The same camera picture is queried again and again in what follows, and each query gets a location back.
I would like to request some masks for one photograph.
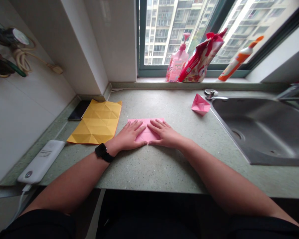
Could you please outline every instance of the soap dispenser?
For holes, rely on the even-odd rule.
[[[177,82],[180,72],[183,69],[184,64],[187,62],[189,55],[185,52],[186,40],[189,38],[190,33],[184,33],[184,43],[180,45],[179,50],[172,54],[169,66],[166,73],[167,82]]]

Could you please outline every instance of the black phone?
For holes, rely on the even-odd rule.
[[[90,103],[91,101],[80,101],[80,103],[75,107],[75,109],[71,113],[68,120],[81,120]]]

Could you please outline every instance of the red plastic bag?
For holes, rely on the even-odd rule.
[[[213,60],[219,49],[224,44],[223,36],[227,28],[219,33],[207,33],[207,40],[198,44],[195,52],[182,69],[178,81],[202,82],[205,78],[207,66]]]

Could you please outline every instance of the countertop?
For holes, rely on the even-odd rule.
[[[196,93],[202,90],[122,90],[112,92],[109,101],[123,101],[117,132],[133,118],[165,118],[180,134],[191,138],[215,157],[241,173],[270,197],[299,199],[299,167],[250,165],[215,115],[201,116],[191,110]],[[257,91],[219,91],[220,96],[273,97]],[[46,130],[41,138],[0,182],[16,184],[27,164],[56,135],[66,141],[79,122],[67,121],[75,99]],[[57,176],[94,151],[95,145],[66,144],[40,185]],[[146,145],[118,154],[96,188],[207,194],[202,181],[183,155],[170,148]]]

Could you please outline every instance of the hand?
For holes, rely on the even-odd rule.
[[[105,143],[107,152],[115,157],[121,150],[130,150],[146,145],[146,141],[135,141],[136,137],[146,128],[146,126],[140,127],[142,123],[143,121],[137,122],[137,120],[133,123],[127,122],[117,136]]]
[[[187,140],[187,138],[173,130],[165,121],[161,122],[157,119],[156,121],[151,120],[150,122],[151,124],[148,124],[147,126],[156,132],[161,139],[152,140],[149,144],[180,149],[183,143]]]

